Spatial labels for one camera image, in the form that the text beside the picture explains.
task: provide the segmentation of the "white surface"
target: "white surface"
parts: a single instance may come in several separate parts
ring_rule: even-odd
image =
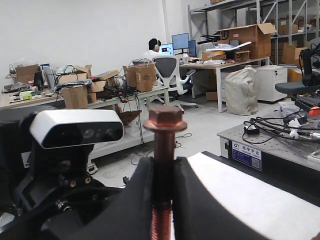
[[[275,89],[276,84],[288,82],[288,70],[284,67],[269,65],[256,68],[255,91],[260,101],[275,102],[287,95]]]
[[[95,75],[119,70],[141,58],[150,39],[166,38],[162,0],[1,0],[0,16],[0,88],[21,58],[92,64]]]
[[[320,231],[320,208],[202,153],[190,165],[229,212],[273,240],[311,239]]]

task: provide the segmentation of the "camera lens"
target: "camera lens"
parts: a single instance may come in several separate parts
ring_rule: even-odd
[[[95,131],[93,131],[92,129],[87,129],[83,133],[83,138],[90,139],[93,137],[94,134],[95,134]]]

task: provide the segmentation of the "label sticker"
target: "label sticker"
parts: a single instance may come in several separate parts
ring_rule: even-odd
[[[238,142],[232,142],[233,159],[256,170],[262,171],[261,151]]]
[[[21,157],[22,157],[22,161],[25,169],[30,168],[30,162],[29,162],[30,154],[31,154],[30,151],[21,153]]]

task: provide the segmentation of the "screw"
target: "screw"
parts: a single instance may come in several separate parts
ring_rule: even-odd
[[[87,177],[84,182],[85,182],[85,184],[91,183],[91,177]]]
[[[151,109],[144,127],[154,132],[154,183],[152,240],[169,240],[175,133],[187,128],[177,107]]]
[[[77,185],[76,181],[70,182],[70,188],[74,188]]]

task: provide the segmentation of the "desk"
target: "desk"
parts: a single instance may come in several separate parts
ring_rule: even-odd
[[[219,113],[225,112],[227,108],[223,108],[222,103],[222,94],[221,94],[221,70],[232,68],[235,66],[243,65],[243,64],[250,64],[254,62],[259,62],[265,60],[265,64],[269,65],[270,63],[270,57],[263,57],[258,59],[252,59],[244,62],[236,62],[236,63],[226,63],[226,64],[220,64],[220,65],[203,65],[203,64],[197,64],[197,63],[190,63],[190,64],[184,64],[180,65],[181,69],[202,69],[202,70],[215,70],[216,74],[216,85],[217,85],[217,96],[218,96],[218,110]],[[192,97],[195,98],[194,90],[192,89]]]
[[[319,207],[202,153],[188,161],[224,208],[269,239],[307,240],[320,232]]]
[[[43,96],[41,98],[37,99],[31,99],[31,100],[25,100],[25,101],[17,101],[10,103],[9,95],[14,95],[14,93],[2,93],[0,95],[0,111],[5,109],[17,109],[17,108],[25,108],[25,107],[32,107],[32,106],[38,106],[38,105],[46,105],[46,104],[52,104],[55,101],[62,101],[63,98],[60,96],[54,94],[51,97]]]
[[[150,108],[150,97],[164,94],[164,104],[169,105],[169,92],[168,88],[165,88],[163,86],[155,86],[152,91],[147,92],[140,92],[137,97],[139,100],[146,99],[146,104],[148,109]],[[10,94],[2,94],[0,99],[0,110],[5,109],[14,109],[14,108],[25,108],[25,107],[31,107],[31,106],[37,106],[37,105],[45,105],[45,104],[51,104],[54,103],[56,100],[63,101],[63,98],[58,97],[57,95],[52,97],[42,97],[38,99],[33,100],[26,100],[26,101],[20,101],[15,103],[9,103],[9,95]],[[106,106],[111,106],[115,104],[121,104],[121,101],[119,98],[112,98],[108,100],[101,100],[98,99],[95,103],[90,103],[88,105],[88,109],[98,109]],[[151,132],[147,132],[146,135],[143,136],[143,140],[145,143],[151,142],[154,140],[154,134]],[[103,147],[99,145],[99,148],[95,147],[92,153],[89,155],[88,160],[88,169],[91,174],[94,174],[96,171],[98,171],[98,168],[94,163],[92,163],[92,159],[100,158],[102,156],[112,154],[124,149],[129,149],[135,146],[138,146],[141,144],[141,138],[134,138],[128,135],[125,135],[120,141],[116,142],[116,144],[112,143],[105,143]]]

